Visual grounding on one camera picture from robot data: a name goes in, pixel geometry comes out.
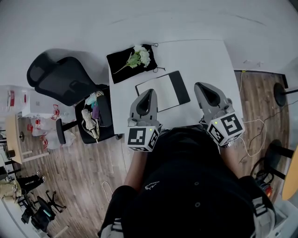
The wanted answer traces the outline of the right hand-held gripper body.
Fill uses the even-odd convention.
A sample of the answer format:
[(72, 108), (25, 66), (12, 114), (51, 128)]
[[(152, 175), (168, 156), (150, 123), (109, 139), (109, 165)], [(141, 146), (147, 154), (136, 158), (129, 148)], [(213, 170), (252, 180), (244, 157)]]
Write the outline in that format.
[(207, 133), (220, 147), (225, 147), (240, 137), (245, 131), (243, 121), (234, 110), (230, 98), (216, 113), (203, 115), (202, 123), (207, 126)]

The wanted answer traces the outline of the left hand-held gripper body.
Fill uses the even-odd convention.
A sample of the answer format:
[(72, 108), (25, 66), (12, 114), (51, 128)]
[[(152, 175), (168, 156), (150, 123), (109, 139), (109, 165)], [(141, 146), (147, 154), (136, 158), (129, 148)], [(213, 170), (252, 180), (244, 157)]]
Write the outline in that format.
[(162, 124), (156, 117), (128, 119), (127, 146), (137, 152), (152, 152), (160, 135)]

